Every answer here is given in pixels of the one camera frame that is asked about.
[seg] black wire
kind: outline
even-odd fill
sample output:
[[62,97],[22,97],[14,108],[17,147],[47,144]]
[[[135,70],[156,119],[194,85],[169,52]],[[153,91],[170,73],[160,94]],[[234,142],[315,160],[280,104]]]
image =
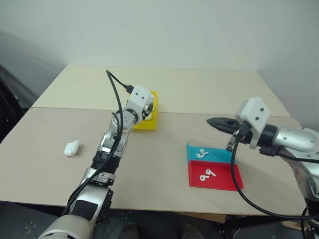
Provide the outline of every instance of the black wire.
[[282,153],[278,153],[277,155],[280,157],[291,159],[293,161],[298,161],[298,162],[319,163],[319,160],[317,160],[317,159],[295,158],[295,157],[287,156],[287,155],[282,154]]
[[235,184],[235,187],[239,193],[239,195],[253,208],[257,209],[258,211],[267,214],[269,216],[272,217],[276,217],[276,218],[281,218],[281,219],[287,219],[287,220],[310,220],[310,219],[319,219],[319,215],[313,215],[313,216],[287,216],[287,215],[282,215],[282,214],[277,214],[277,213],[273,213],[270,211],[267,211],[266,209],[263,209],[259,206],[257,206],[256,204],[254,204],[252,201],[250,201],[245,194],[242,192],[240,186],[238,185],[236,176],[235,176],[235,157],[236,157],[236,152],[237,152],[237,147],[239,144],[239,139],[236,138],[235,144],[234,144],[234,149],[233,149],[233,153],[231,156],[231,177],[233,179],[233,182]]
[[118,78],[116,78],[109,70],[106,70],[106,73],[109,75],[111,75],[114,80],[116,80],[121,86],[123,86],[124,88],[126,88],[127,85],[123,84]]
[[[302,216],[306,215],[307,207],[304,209]],[[301,220],[300,222],[301,234],[303,235],[303,239],[307,239],[306,232],[305,232],[305,220]]]
[[68,200],[68,204],[66,205],[65,209],[63,210],[63,213],[62,213],[62,216],[65,215],[65,214],[68,214],[69,212],[69,209],[70,209],[70,206],[72,205],[72,203],[75,201],[75,199],[79,196],[79,194],[81,193],[81,191],[92,181],[92,179],[98,175],[99,173],[102,172],[102,169],[104,168],[105,164],[107,163],[108,159],[113,157],[120,141],[121,141],[121,136],[122,136],[122,132],[123,132],[123,112],[122,112],[122,105],[121,105],[121,101],[120,101],[120,97],[119,97],[119,94],[117,92],[117,89],[115,87],[115,84],[113,82],[113,79],[112,79],[112,73],[109,72],[108,70],[106,71],[108,77],[109,77],[109,80],[112,84],[112,87],[113,87],[113,90],[114,90],[114,93],[115,93],[115,96],[116,96],[116,100],[118,102],[118,105],[119,105],[119,114],[120,114],[120,119],[121,121],[119,122],[119,118],[117,117],[116,114],[112,113],[113,116],[115,117],[116,119],[116,122],[117,122],[117,136],[114,140],[114,143],[111,147],[111,150],[110,150],[110,153],[108,155],[108,158],[105,160],[105,162],[102,164],[102,166],[96,170],[92,175],[91,177],[87,178],[81,185],[79,185],[74,191],[73,193],[71,194],[69,200]]

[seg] floor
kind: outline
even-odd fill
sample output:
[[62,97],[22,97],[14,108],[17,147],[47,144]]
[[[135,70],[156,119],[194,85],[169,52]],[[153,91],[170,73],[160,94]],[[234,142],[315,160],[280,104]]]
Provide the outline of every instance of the floor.
[[[57,218],[13,203],[0,203],[1,239],[36,239]],[[111,210],[110,218],[95,228],[94,239],[116,239],[128,223],[140,227],[142,239],[177,239],[182,225],[198,228],[206,239],[222,239],[217,223],[175,213]],[[301,239],[300,231],[279,223],[233,231],[234,239]]]

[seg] table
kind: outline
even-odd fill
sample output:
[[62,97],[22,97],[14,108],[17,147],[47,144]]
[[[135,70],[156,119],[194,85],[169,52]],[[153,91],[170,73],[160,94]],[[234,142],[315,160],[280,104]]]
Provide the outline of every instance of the table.
[[[90,166],[111,112],[116,110],[106,67],[67,66],[0,145],[0,200],[64,206]],[[261,96],[269,123],[299,127],[253,71],[109,68],[124,83],[159,95],[156,131],[134,131],[116,172],[112,208],[260,215],[237,192],[190,188],[186,144],[224,148],[230,135],[206,123],[234,117],[241,102]],[[122,102],[127,93],[118,86]],[[66,143],[80,140],[65,157]],[[304,207],[292,170],[278,157],[238,148],[244,193],[282,214]]]

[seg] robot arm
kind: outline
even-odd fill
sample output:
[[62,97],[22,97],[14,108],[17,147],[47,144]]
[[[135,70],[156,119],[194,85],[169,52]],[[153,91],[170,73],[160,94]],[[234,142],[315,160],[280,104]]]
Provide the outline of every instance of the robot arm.
[[141,122],[153,108],[154,96],[142,86],[136,85],[131,92],[127,105],[123,108],[123,131],[115,153],[109,158],[116,140],[118,123],[112,117],[109,129],[105,132],[91,167],[88,167],[81,180],[83,184],[101,167],[101,173],[87,184],[71,204],[69,212],[54,221],[39,237],[40,239],[89,239],[94,226],[105,219],[111,205],[113,191],[109,188],[115,180],[115,171],[119,166],[128,136],[133,126]]
[[[269,116],[266,105],[255,97],[243,103],[237,120],[211,118],[207,122],[233,135],[226,146],[228,151],[232,151],[235,140],[239,139],[240,143],[250,144],[252,149],[260,147],[261,154],[277,155],[285,160],[294,172],[309,215],[319,215],[319,133],[308,128],[277,128],[267,124]],[[319,222],[311,220],[310,225],[318,234]]]

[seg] red tray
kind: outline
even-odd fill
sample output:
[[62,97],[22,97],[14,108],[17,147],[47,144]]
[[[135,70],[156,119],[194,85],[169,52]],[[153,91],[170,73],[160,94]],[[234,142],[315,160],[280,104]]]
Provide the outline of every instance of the red tray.
[[[207,169],[210,169],[216,177],[210,175],[202,182],[199,177],[206,175]],[[240,188],[243,189],[244,184],[237,165],[235,165],[235,176]],[[190,187],[237,191],[231,177],[230,163],[191,160],[188,164],[188,177]]]

